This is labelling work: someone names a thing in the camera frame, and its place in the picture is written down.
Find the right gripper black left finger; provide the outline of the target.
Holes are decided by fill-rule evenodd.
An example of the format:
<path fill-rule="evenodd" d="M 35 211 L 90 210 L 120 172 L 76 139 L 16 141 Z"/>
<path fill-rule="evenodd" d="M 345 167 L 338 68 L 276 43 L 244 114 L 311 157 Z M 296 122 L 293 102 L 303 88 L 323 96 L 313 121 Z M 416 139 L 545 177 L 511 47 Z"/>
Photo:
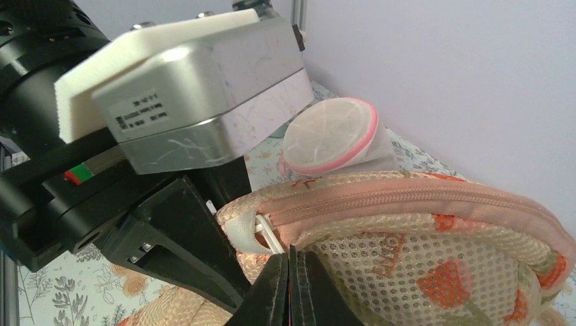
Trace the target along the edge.
<path fill-rule="evenodd" d="M 288 255 L 273 255 L 226 326 L 288 325 L 288 285 Z"/>

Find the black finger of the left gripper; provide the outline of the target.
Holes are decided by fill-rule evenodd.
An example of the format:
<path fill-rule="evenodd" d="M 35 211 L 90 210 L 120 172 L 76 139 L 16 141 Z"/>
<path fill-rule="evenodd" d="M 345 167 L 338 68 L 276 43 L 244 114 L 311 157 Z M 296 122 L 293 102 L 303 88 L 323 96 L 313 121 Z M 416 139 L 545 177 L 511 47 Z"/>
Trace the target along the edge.
<path fill-rule="evenodd" d="M 205 199 L 187 177 L 138 176 L 107 192 L 120 220 L 96 242 L 112 263 L 197 293 L 228 312 L 250 284 Z"/>

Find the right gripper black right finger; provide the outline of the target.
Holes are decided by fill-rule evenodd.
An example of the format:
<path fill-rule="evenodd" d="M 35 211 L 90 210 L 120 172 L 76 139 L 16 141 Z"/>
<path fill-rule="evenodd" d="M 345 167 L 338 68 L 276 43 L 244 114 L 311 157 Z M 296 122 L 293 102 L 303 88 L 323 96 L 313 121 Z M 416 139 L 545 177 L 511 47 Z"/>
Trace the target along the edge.
<path fill-rule="evenodd" d="M 361 325 L 316 253 L 289 252 L 290 324 L 300 326 Z"/>

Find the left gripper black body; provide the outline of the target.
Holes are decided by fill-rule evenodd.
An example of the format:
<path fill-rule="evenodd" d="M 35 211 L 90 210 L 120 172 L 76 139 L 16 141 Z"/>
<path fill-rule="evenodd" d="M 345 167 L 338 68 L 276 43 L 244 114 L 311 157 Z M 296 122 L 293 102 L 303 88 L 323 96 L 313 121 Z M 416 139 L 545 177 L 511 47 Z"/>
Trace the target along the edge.
<path fill-rule="evenodd" d="M 205 199 L 221 208 L 250 192 L 244 160 L 213 168 L 139 175 L 122 160 L 81 183 L 69 171 L 116 147 L 98 130 L 1 173 L 1 244 L 10 257 L 36 272 L 65 252 L 77 253 L 110 233 L 119 209 L 107 207 L 107 192 L 138 176 L 187 177 Z"/>

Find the floral mesh bra laundry bag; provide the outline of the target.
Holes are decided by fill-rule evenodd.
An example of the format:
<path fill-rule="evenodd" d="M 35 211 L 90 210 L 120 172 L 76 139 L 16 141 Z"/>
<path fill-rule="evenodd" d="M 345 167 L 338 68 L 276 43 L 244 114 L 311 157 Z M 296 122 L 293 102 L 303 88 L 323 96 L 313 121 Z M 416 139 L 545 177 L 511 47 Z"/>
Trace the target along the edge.
<path fill-rule="evenodd" d="M 273 255 L 312 251 L 361 325 L 528 325 L 575 267 L 575 240 L 546 208 L 435 173 L 271 185 L 216 220 L 250 285 Z M 233 314 L 174 286 L 124 324 L 225 325 Z"/>

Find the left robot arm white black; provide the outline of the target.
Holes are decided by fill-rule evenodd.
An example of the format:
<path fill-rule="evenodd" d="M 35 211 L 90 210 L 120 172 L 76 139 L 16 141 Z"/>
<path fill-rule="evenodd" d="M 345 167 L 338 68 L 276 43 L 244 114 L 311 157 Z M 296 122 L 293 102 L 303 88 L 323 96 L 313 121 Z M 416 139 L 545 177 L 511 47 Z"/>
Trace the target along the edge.
<path fill-rule="evenodd" d="M 37 272 L 95 244 L 114 264 L 235 312 L 250 283 L 206 202 L 221 208 L 250 192 L 242 159 L 151 175 L 123 160 L 86 181 L 71 174 L 113 137 L 60 140 L 53 84 L 106 44 L 72 1 L 1 2 L 1 134 L 29 157 L 1 173 L 1 247 Z"/>

